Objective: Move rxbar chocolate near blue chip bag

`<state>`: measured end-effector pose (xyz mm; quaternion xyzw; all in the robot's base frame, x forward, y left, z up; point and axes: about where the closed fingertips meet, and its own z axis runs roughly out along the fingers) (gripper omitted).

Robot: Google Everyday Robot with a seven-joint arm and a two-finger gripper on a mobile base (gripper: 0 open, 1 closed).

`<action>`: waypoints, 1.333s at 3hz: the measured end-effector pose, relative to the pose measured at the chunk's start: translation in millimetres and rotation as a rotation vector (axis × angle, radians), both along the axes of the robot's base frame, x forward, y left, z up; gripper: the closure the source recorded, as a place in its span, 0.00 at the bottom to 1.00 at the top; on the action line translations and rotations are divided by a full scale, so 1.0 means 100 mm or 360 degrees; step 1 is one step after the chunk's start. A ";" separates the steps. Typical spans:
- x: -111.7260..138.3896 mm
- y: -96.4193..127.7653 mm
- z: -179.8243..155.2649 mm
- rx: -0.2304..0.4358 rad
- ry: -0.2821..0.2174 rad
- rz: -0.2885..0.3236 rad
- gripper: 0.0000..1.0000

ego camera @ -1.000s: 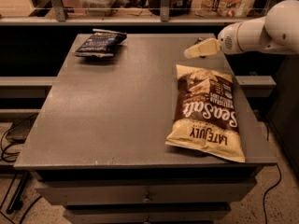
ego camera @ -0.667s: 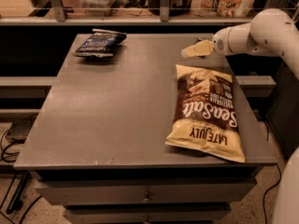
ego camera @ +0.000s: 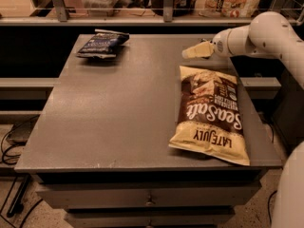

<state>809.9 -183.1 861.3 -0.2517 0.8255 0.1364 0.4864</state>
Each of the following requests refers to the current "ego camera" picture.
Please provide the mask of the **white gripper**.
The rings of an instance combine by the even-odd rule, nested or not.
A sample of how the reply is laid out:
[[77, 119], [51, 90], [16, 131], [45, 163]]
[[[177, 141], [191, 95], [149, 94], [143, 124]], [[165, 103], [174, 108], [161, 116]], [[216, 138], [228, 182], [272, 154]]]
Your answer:
[[184, 59], [207, 58], [215, 52], [220, 57], [232, 57], [233, 52], [231, 51], [230, 46], [232, 45], [233, 40], [231, 33], [232, 30], [230, 28], [225, 29], [213, 37], [213, 44], [209, 41], [201, 42], [185, 49], [181, 55]]

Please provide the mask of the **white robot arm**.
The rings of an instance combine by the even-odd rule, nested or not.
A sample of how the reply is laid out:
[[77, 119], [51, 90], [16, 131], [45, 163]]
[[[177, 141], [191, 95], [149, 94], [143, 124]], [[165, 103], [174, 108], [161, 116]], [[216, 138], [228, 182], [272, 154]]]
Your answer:
[[[247, 26], [228, 28], [212, 40], [182, 52], [185, 59], [245, 55], [275, 58], [304, 88], [304, 43], [281, 14], [266, 11]], [[304, 228], [304, 141], [285, 162], [277, 188], [271, 228]]]

